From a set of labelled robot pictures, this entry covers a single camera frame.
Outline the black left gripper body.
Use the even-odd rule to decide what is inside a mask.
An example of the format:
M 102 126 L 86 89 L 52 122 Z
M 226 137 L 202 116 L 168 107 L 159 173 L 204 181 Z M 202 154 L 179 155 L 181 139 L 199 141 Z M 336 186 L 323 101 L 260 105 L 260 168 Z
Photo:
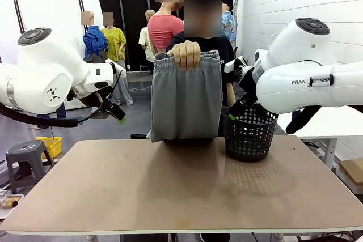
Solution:
M 93 92 L 92 111 L 95 112 L 98 108 L 101 108 L 100 111 L 111 112 L 113 110 L 113 102 L 110 101 L 111 96 L 111 90 L 99 90 L 97 92 Z

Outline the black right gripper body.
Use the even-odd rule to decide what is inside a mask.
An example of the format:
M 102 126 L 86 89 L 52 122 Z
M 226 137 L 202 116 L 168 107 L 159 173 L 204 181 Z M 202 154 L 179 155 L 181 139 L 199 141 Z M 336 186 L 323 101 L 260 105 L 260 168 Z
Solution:
M 238 66 L 232 72 L 232 80 L 237 82 L 239 87 L 245 92 L 242 100 L 247 104 L 253 104 L 257 101 L 256 83 L 252 75 L 253 71 L 253 66 Z

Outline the person's right hand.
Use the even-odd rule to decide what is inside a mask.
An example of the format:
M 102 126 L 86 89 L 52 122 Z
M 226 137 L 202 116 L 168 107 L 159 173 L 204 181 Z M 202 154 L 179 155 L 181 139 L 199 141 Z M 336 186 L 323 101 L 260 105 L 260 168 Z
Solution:
M 174 57 L 176 66 L 182 70 L 199 67 L 201 50 L 197 42 L 187 40 L 175 44 L 168 54 Z

